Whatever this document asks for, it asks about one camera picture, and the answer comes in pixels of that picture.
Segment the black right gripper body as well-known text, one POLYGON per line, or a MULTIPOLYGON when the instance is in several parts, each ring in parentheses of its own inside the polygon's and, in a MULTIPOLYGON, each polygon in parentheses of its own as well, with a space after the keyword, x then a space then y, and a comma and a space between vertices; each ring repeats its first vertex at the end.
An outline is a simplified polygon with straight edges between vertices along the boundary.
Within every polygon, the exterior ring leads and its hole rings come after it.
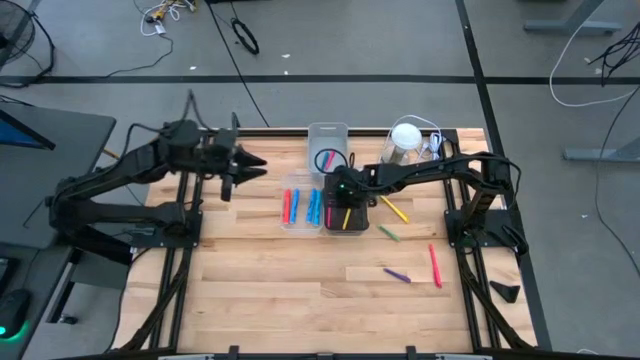
POLYGON ((368 170, 338 166, 325 176, 325 195, 328 203, 337 208, 369 206, 372 187, 368 170))

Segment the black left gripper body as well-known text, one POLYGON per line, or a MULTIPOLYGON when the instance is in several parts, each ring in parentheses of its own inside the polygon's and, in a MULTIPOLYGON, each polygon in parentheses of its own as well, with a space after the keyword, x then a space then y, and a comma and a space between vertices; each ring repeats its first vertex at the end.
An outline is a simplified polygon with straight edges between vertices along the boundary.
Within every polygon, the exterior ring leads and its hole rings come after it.
POLYGON ((204 180, 211 180, 215 176, 221 179, 220 198, 224 202, 231 200, 232 189, 239 175, 239 168, 234 160, 237 135, 236 129, 220 129, 214 136, 213 143, 203 147, 205 165, 202 177, 204 180))

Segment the purple marker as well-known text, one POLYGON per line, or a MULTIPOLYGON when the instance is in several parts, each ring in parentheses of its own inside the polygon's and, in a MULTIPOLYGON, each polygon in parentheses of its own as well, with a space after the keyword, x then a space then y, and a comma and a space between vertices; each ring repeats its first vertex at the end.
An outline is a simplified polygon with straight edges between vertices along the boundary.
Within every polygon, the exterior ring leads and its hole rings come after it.
POLYGON ((410 277, 408 277, 407 275, 404 275, 404 274, 398 273, 398 272, 393 271, 393 270, 391 270, 391 269, 389 269, 389 268, 383 268, 383 271, 384 271, 385 273, 387 273, 387 274, 391 275, 392 277, 394 277, 394 278, 396 278, 396 279, 398 279, 398 280, 402 281, 402 282, 409 283, 409 284, 410 284, 410 283, 412 283, 411 278, 410 278, 410 277))

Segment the dark grey plastic bin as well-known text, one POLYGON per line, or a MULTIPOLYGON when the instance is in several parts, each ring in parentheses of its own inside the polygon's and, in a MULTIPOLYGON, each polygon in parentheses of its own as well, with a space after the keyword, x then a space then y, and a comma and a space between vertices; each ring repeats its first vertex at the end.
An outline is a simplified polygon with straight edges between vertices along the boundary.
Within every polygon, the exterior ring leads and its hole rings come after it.
POLYGON ((361 206, 359 208, 351 208, 351 216, 346 230, 342 230, 342 224, 345 216, 345 212, 347 208, 337 208, 331 206, 328 203, 328 199, 325 195, 325 190, 323 188, 323 204, 325 207, 324 216, 326 218, 326 209, 327 207, 332 208, 332 224, 330 229, 326 229, 333 234, 359 234, 369 228, 369 220, 368 220, 368 206, 361 206))

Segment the clear plastic bin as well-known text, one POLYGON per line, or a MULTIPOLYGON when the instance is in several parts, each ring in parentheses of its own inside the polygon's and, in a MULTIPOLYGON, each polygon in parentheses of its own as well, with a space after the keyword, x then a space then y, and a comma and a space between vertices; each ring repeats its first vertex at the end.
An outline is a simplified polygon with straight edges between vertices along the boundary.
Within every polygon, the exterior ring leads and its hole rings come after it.
POLYGON ((319 235, 321 230, 324 227, 324 205, 322 204, 322 213, 321 220, 319 226, 314 226, 313 224, 307 224, 305 221, 309 196, 311 189, 315 188, 316 190, 322 190, 321 178, 316 177, 308 172, 297 172, 291 173, 285 176, 282 179, 282 207, 281 207, 281 215, 280 215, 280 226, 281 228, 290 235, 298 235, 298 236, 316 236, 319 235), (287 225, 282 223, 282 215, 283 215, 283 195, 286 189, 292 191, 294 189, 300 190, 299 197, 299 205, 297 209, 297 219, 295 224, 288 223, 287 225))

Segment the light grey plastic bin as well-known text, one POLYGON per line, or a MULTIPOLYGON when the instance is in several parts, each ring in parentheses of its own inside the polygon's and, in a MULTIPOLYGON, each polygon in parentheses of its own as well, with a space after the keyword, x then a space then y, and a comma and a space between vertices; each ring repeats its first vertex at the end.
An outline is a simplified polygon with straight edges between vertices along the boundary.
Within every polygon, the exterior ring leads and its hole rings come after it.
POLYGON ((317 166, 321 166, 327 148, 337 151, 331 172, 336 166, 344 165, 348 156, 348 131, 344 123, 319 122, 308 127, 307 166, 312 174, 319 174, 317 166))

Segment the white mushroom lamp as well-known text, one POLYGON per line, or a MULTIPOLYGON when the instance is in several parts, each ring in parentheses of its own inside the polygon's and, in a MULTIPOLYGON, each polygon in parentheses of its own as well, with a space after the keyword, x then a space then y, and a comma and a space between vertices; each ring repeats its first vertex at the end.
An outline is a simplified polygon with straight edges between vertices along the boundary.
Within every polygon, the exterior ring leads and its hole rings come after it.
POLYGON ((409 162, 409 155, 422 144, 422 134, 418 127, 411 123, 395 125, 381 153, 383 163, 404 165, 409 162))

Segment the black triangular part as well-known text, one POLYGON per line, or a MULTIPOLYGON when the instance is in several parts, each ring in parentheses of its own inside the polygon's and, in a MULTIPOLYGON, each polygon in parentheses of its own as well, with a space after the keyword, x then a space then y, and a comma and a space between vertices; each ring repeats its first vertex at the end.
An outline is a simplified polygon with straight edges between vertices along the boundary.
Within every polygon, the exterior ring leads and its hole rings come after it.
POLYGON ((520 285, 506 285, 493 280, 489 282, 489 285, 499 296, 503 298, 505 302, 514 304, 518 300, 521 290, 520 285))

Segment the grey desk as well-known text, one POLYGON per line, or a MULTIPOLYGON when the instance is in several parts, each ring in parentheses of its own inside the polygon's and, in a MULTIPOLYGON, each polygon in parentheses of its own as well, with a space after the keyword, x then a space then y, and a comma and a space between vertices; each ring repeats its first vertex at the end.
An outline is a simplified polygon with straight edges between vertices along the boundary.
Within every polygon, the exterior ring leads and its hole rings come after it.
POLYGON ((31 295, 25 323, 0 338, 0 360, 20 360, 74 251, 49 226, 43 200, 60 180, 94 169, 116 120, 18 104, 0 110, 55 144, 52 150, 0 144, 0 258, 16 261, 0 295, 14 289, 31 295))

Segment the desk monitor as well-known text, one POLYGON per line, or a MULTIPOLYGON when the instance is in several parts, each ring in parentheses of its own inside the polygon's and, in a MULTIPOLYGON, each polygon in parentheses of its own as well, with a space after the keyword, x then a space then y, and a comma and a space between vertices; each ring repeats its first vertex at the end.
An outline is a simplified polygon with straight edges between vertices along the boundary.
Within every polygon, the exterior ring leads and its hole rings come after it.
POLYGON ((0 144, 54 150, 56 144, 0 109, 0 144))

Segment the black floor fan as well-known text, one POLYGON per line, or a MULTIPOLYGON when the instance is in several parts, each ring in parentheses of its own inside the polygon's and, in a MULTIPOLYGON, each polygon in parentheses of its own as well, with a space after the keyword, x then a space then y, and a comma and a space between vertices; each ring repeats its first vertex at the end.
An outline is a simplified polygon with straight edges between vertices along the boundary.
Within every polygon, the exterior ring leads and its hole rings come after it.
POLYGON ((32 14, 11 0, 0 0, 0 70, 26 55, 35 37, 32 14))

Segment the grey table foot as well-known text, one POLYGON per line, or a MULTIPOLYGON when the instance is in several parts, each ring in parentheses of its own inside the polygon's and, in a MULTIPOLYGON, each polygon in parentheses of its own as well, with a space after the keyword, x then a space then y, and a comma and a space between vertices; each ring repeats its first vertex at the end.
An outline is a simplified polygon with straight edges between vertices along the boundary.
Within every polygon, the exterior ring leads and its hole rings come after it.
POLYGON ((609 36, 622 30, 617 22, 591 20, 591 16, 604 3, 604 0, 583 0, 577 9, 564 20, 527 20, 523 30, 546 34, 565 34, 582 36, 609 36))
POLYGON ((640 163, 640 137, 619 148, 566 148, 563 158, 569 161, 640 163))

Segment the black computer mouse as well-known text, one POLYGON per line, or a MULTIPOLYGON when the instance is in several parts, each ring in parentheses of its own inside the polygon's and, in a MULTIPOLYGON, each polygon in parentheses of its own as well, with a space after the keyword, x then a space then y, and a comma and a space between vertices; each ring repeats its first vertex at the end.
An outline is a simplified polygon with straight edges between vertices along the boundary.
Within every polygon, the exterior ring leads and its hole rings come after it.
POLYGON ((16 289, 0 297, 0 339, 9 339, 22 329, 31 301, 26 289, 16 289))

